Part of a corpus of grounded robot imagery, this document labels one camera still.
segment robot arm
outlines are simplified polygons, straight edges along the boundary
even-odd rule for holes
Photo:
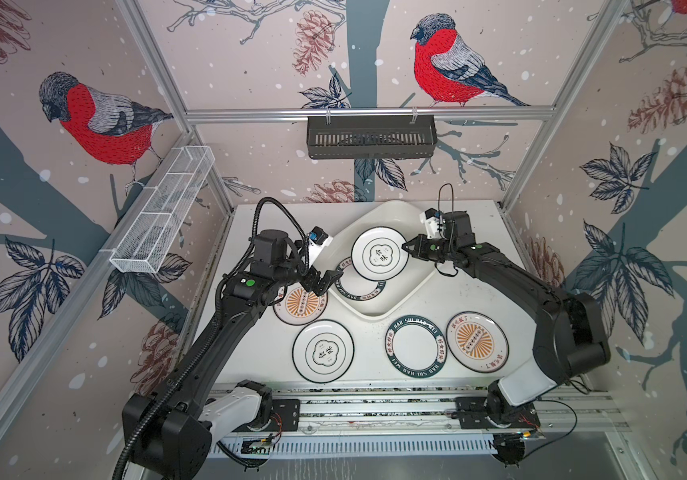
[[[487,408],[494,422],[507,423],[516,407],[610,361],[599,306],[586,293],[573,295],[523,270],[493,245],[477,244],[466,212],[424,214],[427,235],[403,245],[413,258],[446,260],[494,286],[535,322],[532,358],[490,386]]]

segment wire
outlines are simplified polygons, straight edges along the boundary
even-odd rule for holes
[[[573,433],[573,430],[575,430],[575,428],[576,428],[576,427],[578,426],[578,424],[579,424],[579,416],[578,416],[578,414],[575,413],[575,410],[573,410],[573,408],[572,408],[571,406],[569,406],[567,403],[565,403],[565,402],[560,402],[560,400],[544,400],[544,399],[542,399],[542,398],[537,398],[537,399],[538,399],[539,402],[560,403],[560,404],[562,404],[562,405],[564,405],[564,406],[570,408],[570,411],[573,412],[573,416],[575,417],[575,422],[573,423],[573,427],[571,427],[570,430],[569,430],[565,435],[563,435],[563,436],[561,436],[561,437],[558,437],[558,438],[555,438],[555,439],[553,439],[553,440],[549,440],[547,443],[545,443],[545,444],[543,444],[543,445],[541,445],[541,446],[539,446],[539,447],[533,448],[530,452],[528,452],[528,454],[527,454],[526,456],[522,457],[522,460],[524,460],[525,458],[528,458],[528,457],[531,456],[532,454],[538,452],[541,448],[544,448],[544,447],[546,447],[546,446],[550,446],[550,445],[551,445],[552,443],[554,443],[554,442],[559,442],[559,441],[562,440],[564,437],[566,437],[566,436],[570,435],[571,433]]]
[[[579,393],[581,393],[581,394],[583,394],[583,395],[589,395],[589,394],[591,394],[591,389],[588,388],[588,387],[586,386],[586,384],[585,384],[584,382],[580,381],[580,380],[570,379],[570,385],[572,385],[574,389],[578,390]]]
[[[155,398],[152,401],[152,404],[149,406],[146,413],[138,420],[138,424],[133,429],[133,433],[128,437],[127,441],[125,442],[125,447],[119,454],[117,464],[114,467],[114,473],[112,474],[112,480],[122,480],[123,475],[125,475],[125,468],[130,459],[130,454],[133,448],[136,446],[138,439],[141,437],[141,435],[143,435],[143,433],[146,431],[148,426],[151,425],[155,418],[157,418],[157,415],[159,415],[162,409],[166,407],[170,398],[172,398],[173,395],[176,394],[178,389],[181,388],[181,385],[183,384],[186,377],[188,377],[192,370],[194,370],[197,367],[197,365],[199,365],[199,362],[202,360],[202,357],[213,346],[213,343],[215,342],[218,333],[222,330],[224,323],[222,322],[223,312],[221,304],[221,295],[223,293],[224,287],[226,286],[226,282],[233,278],[235,275],[237,275],[238,272],[244,269],[244,265],[248,261],[248,257],[250,257],[250,255],[253,253],[253,249],[255,248],[255,245],[253,243],[254,238],[256,235],[258,235],[258,220],[261,216],[261,210],[266,203],[272,203],[276,205],[282,211],[282,213],[285,214],[285,216],[291,221],[291,224],[293,224],[293,226],[300,234],[301,240],[304,242],[304,252],[302,253],[301,258],[304,260],[305,270],[304,272],[299,272],[299,274],[306,275],[309,271],[309,243],[306,234],[304,233],[304,230],[300,227],[300,225],[293,217],[293,215],[288,211],[288,209],[285,208],[285,206],[282,205],[277,199],[274,199],[272,197],[261,198],[258,201],[258,204],[256,205],[255,214],[253,215],[253,229],[250,239],[250,245],[248,245],[248,248],[245,250],[245,253],[242,255],[242,258],[237,262],[232,271],[224,275],[224,278],[218,283],[218,286],[215,289],[215,313],[213,314],[213,317],[210,321],[210,324],[211,326],[213,326],[213,328],[208,333],[208,337],[205,339],[202,348],[195,354],[195,356],[192,358],[189,364],[186,365],[185,369],[182,370],[178,378],[172,381],[170,385],[168,385],[168,389],[165,391],[164,394],[162,394],[158,398]],[[225,446],[222,447],[221,442],[218,443],[218,446],[222,450],[225,449],[224,453],[228,451],[228,448],[226,448]]]

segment white plate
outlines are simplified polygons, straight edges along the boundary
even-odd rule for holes
[[[282,298],[284,289],[280,289],[277,298]],[[325,307],[328,306],[328,292],[317,296],[314,292],[307,292],[300,285],[294,283],[288,287],[288,296],[274,305],[277,318],[290,325],[306,325],[320,318]]]
[[[293,364],[300,375],[315,383],[341,377],[354,359],[354,341],[339,322],[319,320],[305,326],[293,343]]]
[[[409,255],[402,250],[405,237],[394,228],[376,226],[357,238],[351,248],[351,261],[358,274],[368,280],[394,278],[402,272]]]
[[[461,312],[447,324],[447,341],[464,367],[492,373],[509,359],[509,341],[501,327],[476,312]]]
[[[430,377],[442,370],[447,358],[442,330],[431,320],[417,315],[395,320],[387,330],[385,346],[394,368],[415,379]]]
[[[386,288],[385,280],[373,282],[358,274],[351,264],[351,257],[341,260],[337,270],[343,272],[343,275],[335,282],[336,290],[349,300],[355,302],[372,300]]]

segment white table surface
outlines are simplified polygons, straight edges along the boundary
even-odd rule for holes
[[[436,207],[433,202],[411,204],[421,210]],[[378,205],[289,204],[286,207],[306,231],[317,225],[335,236]],[[455,209],[468,212],[478,242],[489,242],[497,246],[503,254],[522,266],[514,243],[492,200],[458,201],[455,202]],[[254,205],[237,207],[216,269],[216,279],[231,270],[247,248],[254,211]],[[298,238],[298,233],[290,222],[276,206],[270,204],[264,205],[262,209],[258,229],[284,230],[291,239]],[[217,281],[213,282],[200,318],[197,336],[202,333],[215,311],[214,291],[217,284]],[[448,353],[443,369],[435,376],[414,379],[397,371],[389,363],[384,338],[389,325],[397,318],[407,314],[420,315],[434,322],[444,333],[450,319],[464,311],[483,313],[503,329],[509,342],[509,359],[501,370],[488,374],[473,372]],[[291,326],[280,321],[270,307],[237,345],[214,389],[229,389],[244,379],[266,383],[274,389],[487,386],[527,360],[531,355],[535,335],[535,323],[519,306],[492,286],[463,272],[455,278],[432,276],[422,290],[409,298],[393,315],[379,322],[361,320],[332,295],[328,295],[328,307],[320,317],[322,319],[336,320],[346,326],[354,341],[351,367],[338,380],[320,385],[309,382],[295,370],[291,350],[296,335],[304,327]]]

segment bird tail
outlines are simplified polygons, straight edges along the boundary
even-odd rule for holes
[[[516,106],[518,106],[518,107],[529,107],[529,106],[530,106],[530,105],[528,105],[527,103],[525,103],[524,101],[521,101],[521,100],[519,100],[518,98],[512,97],[512,96],[509,95],[508,93],[505,93],[505,94],[502,93],[502,94],[500,94],[499,96],[500,96],[501,98],[505,99],[505,100],[508,100],[508,101],[512,102],[514,105],[516,105]]]

